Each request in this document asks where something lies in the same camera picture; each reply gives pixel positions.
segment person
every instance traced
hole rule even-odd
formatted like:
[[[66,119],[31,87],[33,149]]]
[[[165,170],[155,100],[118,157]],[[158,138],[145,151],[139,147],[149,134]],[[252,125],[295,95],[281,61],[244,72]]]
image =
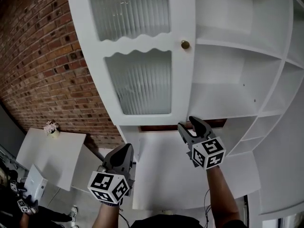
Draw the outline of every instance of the person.
[[[20,191],[15,192],[10,188],[10,181],[17,180],[18,174],[16,171],[8,169],[5,171],[8,173],[6,177],[8,185],[0,184],[0,227],[62,228],[64,226],[55,222],[75,222],[78,213],[75,206],[71,209],[69,215],[57,213],[42,206],[37,206],[38,212],[36,214],[28,215],[27,213],[22,213],[17,204],[17,200],[20,200]]]
[[[224,175],[215,166],[207,170],[210,191],[210,202],[216,228],[246,228],[240,220],[237,204],[226,183]],[[93,228],[118,228],[119,206],[103,203]],[[144,220],[137,220],[131,228],[148,227],[191,227],[201,228],[199,221],[180,215],[156,215]]]

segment flower pot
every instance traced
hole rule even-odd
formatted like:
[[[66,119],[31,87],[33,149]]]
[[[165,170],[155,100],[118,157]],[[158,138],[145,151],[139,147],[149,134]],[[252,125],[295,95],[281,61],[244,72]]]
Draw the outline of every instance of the flower pot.
[[[56,139],[60,135],[60,132],[58,130],[55,130],[54,132],[50,133],[49,135],[51,135],[51,137],[53,139]]]

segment person's arm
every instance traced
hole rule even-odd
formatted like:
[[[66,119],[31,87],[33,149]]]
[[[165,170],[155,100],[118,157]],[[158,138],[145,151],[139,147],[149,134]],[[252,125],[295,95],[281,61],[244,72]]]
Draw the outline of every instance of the person's arm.
[[[92,228],[118,228],[119,206],[102,204]]]
[[[22,218],[19,222],[19,228],[28,228],[29,227],[29,216],[26,213],[23,213]]]
[[[222,228],[231,220],[240,220],[240,215],[224,175],[218,166],[207,170],[210,201],[215,226]]]

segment small plant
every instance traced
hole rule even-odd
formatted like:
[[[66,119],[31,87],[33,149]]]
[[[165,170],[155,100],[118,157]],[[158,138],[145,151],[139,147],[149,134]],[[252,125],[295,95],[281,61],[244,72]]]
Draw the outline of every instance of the small plant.
[[[50,134],[50,133],[53,133],[57,130],[58,128],[58,124],[54,121],[48,121],[46,126],[43,128],[44,132],[46,134]]]

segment cable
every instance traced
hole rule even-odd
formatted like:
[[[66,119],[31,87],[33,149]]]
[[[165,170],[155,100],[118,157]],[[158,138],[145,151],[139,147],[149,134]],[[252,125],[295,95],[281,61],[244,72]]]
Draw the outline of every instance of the cable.
[[[122,214],[120,214],[120,213],[118,213],[124,220],[125,220],[125,222],[127,223],[127,225],[128,225],[128,228],[130,228],[130,224],[129,224],[129,222],[128,222],[128,220],[122,215]]]
[[[209,223],[209,220],[208,220],[208,212],[210,211],[211,209],[211,205],[209,205],[206,209],[206,206],[205,206],[205,202],[206,202],[206,196],[208,194],[208,192],[210,191],[210,189],[208,189],[208,191],[206,192],[205,194],[205,197],[204,197],[204,210],[205,210],[205,216],[206,216],[206,224],[204,226],[204,228],[208,228],[208,223]]]
[[[59,193],[60,188],[58,188],[57,192],[55,193],[55,195],[52,197],[51,201],[53,201],[54,197],[57,195],[57,193]]]

